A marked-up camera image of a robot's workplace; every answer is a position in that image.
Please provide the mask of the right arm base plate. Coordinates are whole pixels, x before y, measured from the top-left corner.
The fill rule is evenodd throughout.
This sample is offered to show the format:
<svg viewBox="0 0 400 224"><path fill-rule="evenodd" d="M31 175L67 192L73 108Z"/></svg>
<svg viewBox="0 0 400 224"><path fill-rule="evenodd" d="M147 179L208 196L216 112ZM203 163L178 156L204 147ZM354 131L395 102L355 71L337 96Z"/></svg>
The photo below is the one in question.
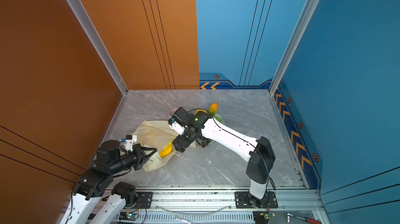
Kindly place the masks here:
<svg viewBox="0 0 400 224"><path fill-rule="evenodd" d="M275 192L267 191L260 200L252 196L249 192L238 191L234 193L235 205L238 209L243 208L278 208L278 200Z"/></svg>

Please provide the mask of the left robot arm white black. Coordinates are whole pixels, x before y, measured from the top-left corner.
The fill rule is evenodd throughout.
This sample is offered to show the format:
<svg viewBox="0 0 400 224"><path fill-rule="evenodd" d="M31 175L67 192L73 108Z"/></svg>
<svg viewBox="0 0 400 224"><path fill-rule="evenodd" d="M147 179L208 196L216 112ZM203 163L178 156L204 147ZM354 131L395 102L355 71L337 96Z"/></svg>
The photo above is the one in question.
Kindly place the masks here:
<svg viewBox="0 0 400 224"><path fill-rule="evenodd" d="M123 171L135 171L157 153L156 148L142 147L134 144L132 150L121 154L121 144L117 140L109 140L101 144L96 151L93 165L84 172L73 190L70 203L61 218L62 224L85 224L95 206L101 201L106 189ZM117 219L124 208L134 208L127 213L130 218L140 209L147 210L135 186L127 182L119 182L114 186L111 195L101 210L91 219L92 224L110 224Z"/></svg>

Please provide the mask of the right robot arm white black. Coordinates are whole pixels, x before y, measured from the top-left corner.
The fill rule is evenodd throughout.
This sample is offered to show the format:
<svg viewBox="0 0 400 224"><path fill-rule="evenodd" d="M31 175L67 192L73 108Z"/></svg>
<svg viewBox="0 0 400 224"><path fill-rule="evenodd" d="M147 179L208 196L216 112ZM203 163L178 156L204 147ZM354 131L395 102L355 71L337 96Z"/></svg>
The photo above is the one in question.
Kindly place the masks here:
<svg viewBox="0 0 400 224"><path fill-rule="evenodd" d="M217 121L208 112L192 114L180 107L168 120L178 133L172 141L176 151L183 153L197 140L213 140L232 150L247 162L246 174L251 180L246 199L256 208L266 205L265 195L276 156L270 141L256 139L234 131Z"/></svg>

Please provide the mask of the cream plastic bag orange print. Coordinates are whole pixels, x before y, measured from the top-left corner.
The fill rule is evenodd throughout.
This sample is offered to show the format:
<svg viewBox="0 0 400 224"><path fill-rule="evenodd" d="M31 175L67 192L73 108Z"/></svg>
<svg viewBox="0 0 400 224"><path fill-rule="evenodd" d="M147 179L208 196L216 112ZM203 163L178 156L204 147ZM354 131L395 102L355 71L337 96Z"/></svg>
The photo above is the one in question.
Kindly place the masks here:
<svg viewBox="0 0 400 224"><path fill-rule="evenodd" d="M145 172L154 172L160 170L166 165L172 165L181 157L181 153L175 150L174 153L161 158L159 153L178 136L178 133L172 130L166 120L145 120L133 131L137 136L137 142L144 147L157 148L157 153L145 163L143 169Z"/></svg>

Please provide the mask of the yellow banana bunch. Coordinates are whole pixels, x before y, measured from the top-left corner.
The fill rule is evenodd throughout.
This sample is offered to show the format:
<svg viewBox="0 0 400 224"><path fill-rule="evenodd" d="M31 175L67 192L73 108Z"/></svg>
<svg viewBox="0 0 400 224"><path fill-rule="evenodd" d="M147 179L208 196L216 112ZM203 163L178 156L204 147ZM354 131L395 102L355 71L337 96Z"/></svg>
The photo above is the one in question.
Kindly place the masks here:
<svg viewBox="0 0 400 224"><path fill-rule="evenodd" d="M170 142L160 153L160 157L164 158L170 154L173 154L174 150L173 150L173 144Z"/></svg>

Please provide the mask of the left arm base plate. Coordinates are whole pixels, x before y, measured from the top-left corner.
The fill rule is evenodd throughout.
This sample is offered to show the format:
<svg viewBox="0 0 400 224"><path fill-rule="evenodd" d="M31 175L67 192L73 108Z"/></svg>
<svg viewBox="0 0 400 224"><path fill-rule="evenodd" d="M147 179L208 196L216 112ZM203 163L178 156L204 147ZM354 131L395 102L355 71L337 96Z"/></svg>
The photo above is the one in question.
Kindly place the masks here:
<svg viewBox="0 0 400 224"><path fill-rule="evenodd" d="M154 193L151 191L136 192L136 199L131 209L150 209Z"/></svg>

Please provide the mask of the dark purple grape bunch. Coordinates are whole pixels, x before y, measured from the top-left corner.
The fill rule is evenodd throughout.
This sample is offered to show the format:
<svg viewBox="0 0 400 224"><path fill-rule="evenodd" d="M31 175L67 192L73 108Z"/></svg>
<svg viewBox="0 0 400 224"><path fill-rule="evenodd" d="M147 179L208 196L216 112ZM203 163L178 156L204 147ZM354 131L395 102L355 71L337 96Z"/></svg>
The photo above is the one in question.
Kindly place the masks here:
<svg viewBox="0 0 400 224"><path fill-rule="evenodd" d="M210 140L206 139L201 143L201 147L205 148L210 143Z"/></svg>

